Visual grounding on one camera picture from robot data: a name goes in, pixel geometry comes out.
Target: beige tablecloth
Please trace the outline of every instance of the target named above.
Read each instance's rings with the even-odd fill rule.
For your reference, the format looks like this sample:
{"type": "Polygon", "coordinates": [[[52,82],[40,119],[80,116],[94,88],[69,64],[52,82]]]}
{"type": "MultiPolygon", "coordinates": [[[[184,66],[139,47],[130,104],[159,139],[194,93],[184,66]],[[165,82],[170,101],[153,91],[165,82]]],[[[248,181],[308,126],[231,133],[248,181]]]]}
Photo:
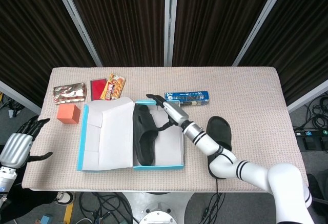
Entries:
{"type": "MultiPolygon", "coordinates": [[[[211,116],[223,117],[231,126],[232,151],[237,158],[264,167],[290,162],[300,169],[306,179],[274,68],[55,68],[40,115],[40,118],[49,117],[51,120],[44,126],[31,150],[32,155],[49,151],[53,155],[44,161],[28,163],[24,188],[50,191],[215,191],[215,180],[208,173],[207,158],[187,138],[184,138],[185,167],[182,170],[76,170],[81,122],[64,125],[56,119],[58,106],[53,102],[53,88],[84,82],[88,88],[86,101],[90,101],[90,80],[108,78],[110,73],[126,78],[122,96],[134,101],[145,99],[147,93],[164,95],[165,92],[207,90],[210,94],[208,105],[184,108],[190,120],[206,128],[211,116]]],[[[81,113],[83,104],[76,103],[81,113]]],[[[220,192],[260,191],[239,179],[220,180],[218,189],[220,192]]]]}

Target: blue snack box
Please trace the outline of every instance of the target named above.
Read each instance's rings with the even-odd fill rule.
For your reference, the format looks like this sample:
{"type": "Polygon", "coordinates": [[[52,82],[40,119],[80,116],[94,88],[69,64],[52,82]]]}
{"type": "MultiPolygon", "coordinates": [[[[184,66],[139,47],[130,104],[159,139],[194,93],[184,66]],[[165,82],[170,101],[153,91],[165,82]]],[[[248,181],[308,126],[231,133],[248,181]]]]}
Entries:
{"type": "Polygon", "coordinates": [[[199,92],[167,92],[165,93],[167,101],[178,100],[181,106],[207,105],[210,102],[208,91],[199,92]]]}

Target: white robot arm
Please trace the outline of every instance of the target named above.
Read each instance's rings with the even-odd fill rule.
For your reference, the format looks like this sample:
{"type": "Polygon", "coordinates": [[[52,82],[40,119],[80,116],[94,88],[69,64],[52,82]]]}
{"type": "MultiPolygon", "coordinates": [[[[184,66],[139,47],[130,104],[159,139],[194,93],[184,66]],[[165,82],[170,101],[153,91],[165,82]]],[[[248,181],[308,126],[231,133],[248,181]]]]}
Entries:
{"type": "Polygon", "coordinates": [[[276,164],[267,169],[252,162],[238,160],[229,150],[214,142],[197,124],[189,121],[183,109],[158,95],[147,94],[169,116],[172,124],[182,127],[183,133],[206,156],[215,155],[211,172],[218,178],[238,178],[274,196],[277,223],[314,223],[308,207],[312,197],[301,173],[292,164],[276,164]]]}
{"type": "Polygon", "coordinates": [[[31,161],[41,161],[52,155],[48,152],[43,156],[30,156],[33,142],[39,134],[41,128],[50,119],[37,121],[38,116],[31,118],[20,127],[17,133],[13,133],[6,142],[0,155],[0,208],[7,200],[7,195],[17,178],[16,169],[21,168],[25,163],[31,161]]]}

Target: orange box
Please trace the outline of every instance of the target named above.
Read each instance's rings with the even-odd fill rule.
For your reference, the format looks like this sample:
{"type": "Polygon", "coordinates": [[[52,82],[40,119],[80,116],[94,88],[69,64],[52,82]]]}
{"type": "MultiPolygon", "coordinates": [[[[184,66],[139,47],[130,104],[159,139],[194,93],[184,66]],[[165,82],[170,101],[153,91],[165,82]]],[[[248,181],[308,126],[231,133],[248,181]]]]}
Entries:
{"type": "Polygon", "coordinates": [[[81,110],[74,104],[59,105],[57,119],[64,124],[78,124],[81,110]]]}

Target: black curtain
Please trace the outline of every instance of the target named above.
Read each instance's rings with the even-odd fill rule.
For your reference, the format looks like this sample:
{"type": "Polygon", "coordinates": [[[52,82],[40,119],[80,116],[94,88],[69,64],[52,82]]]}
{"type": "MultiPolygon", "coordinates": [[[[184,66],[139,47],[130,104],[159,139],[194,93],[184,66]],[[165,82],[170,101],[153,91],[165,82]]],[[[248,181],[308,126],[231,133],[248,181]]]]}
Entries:
{"type": "Polygon", "coordinates": [[[104,66],[162,66],[165,0],[74,0],[104,66]]]}
{"type": "Polygon", "coordinates": [[[95,66],[62,0],[0,0],[0,80],[41,106],[55,67],[95,66]]]}
{"type": "Polygon", "coordinates": [[[328,79],[328,0],[278,0],[240,66],[277,69],[287,105],[328,79]]]}
{"type": "Polygon", "coordinates": [[[231,66],[267,0],[178,0],[174,66],[231,66]]]}

